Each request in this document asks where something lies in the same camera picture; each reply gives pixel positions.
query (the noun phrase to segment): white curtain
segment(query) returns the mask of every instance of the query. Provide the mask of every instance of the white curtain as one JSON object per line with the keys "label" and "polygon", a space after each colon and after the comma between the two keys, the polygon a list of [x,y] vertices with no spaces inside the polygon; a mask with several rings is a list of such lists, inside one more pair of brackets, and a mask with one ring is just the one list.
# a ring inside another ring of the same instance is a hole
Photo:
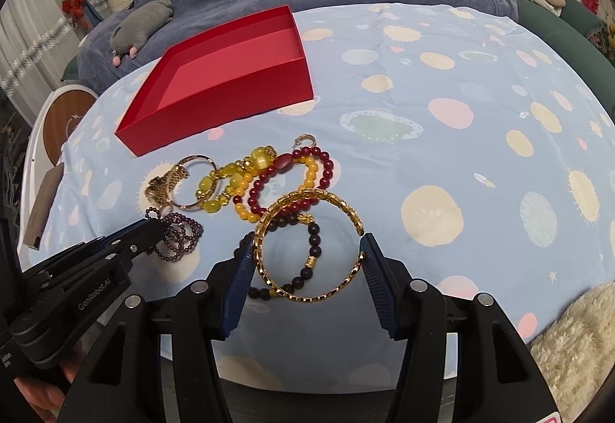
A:
{"label": "white curtain", "polygon": [[0,10],[0,87],[32,126],[76,55],[62,0],[7,0]]}

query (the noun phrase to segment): red gift box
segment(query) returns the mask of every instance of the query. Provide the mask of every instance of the red gift box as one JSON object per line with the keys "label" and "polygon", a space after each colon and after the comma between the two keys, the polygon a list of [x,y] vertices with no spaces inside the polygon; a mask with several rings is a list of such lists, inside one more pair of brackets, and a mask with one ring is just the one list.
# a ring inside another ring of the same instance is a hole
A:
{"label": "red gift box", "polygon": [[307,66],[288,6],[214,27],[167,50],[116,136],[142,156],[210,128],[310,100]]}

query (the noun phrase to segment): white fluffy rug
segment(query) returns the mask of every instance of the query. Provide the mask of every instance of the white fluffy rug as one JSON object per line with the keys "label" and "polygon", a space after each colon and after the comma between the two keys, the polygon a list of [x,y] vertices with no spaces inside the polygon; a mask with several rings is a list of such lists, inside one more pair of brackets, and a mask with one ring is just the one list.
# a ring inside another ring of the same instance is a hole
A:
{"label": "white fluffy rug", "polygon": [[598,286],[570,305],[531,344],[564,423],[572,423],[615,362],[615,283]]}

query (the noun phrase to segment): light blue bedsheet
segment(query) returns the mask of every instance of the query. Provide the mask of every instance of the light blue bedsheet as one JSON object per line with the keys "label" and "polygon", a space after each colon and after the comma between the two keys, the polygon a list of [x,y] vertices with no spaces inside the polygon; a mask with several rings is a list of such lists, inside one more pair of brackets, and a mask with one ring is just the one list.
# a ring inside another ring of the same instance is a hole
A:
{"label": "light blue bedsheet", "polygon": [[[445,293],[493,293],[527,340],[589,287],[614,278],[615,128],[540,39],[508,18],[448,6],[353,5],[294,17],[312,102],[136,158],[114,131],[155,62],[111,86],[64,147],[65,177],[32,263],[143,216],[148,180],[182,157],[206,154],[223,165],[261,145],[288,151],[310,133],[334,159],[331,190],[357,209],[387,257]],[[183,202],[208,170],[190,171],[177,193]],[[296,166],[273,178],[265,202],[296,188],[303,174]],[[358,244],[337,210],[320,203],[312,212],[323,256],[306,295],[336,285]],[[177,293],[230,258],[253,228],[231,206],[194,217],[205,230],[197,251],[180,263],[139,257],[135,292]],[[302,267],[307,236],[303,225],[267,236],[266,264],[279,282]],[[254,285],[262,286],[258,277]],[[315,305],[248,299],[239,327],[214,348],[224,378],[336,393],[393,388],[404,344],[379,327],[359,274]],[[455,370],[451,348],[446,375]]]}

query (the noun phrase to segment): human hand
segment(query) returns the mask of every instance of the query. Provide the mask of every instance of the human hand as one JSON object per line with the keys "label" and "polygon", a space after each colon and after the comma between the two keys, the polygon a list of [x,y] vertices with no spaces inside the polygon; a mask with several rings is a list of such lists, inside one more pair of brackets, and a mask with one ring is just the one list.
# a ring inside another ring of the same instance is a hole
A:
{"label": "human hand", "polygon": [[[72,354],[60,364],[69,383],[72,383],[77,376],[82,360],[81,348],[76,347]],[[55,423],[53,411],[57,413],[60,410],[65,397],[58,387],[30,376],[15,378],[15,385],[44,423]]]}

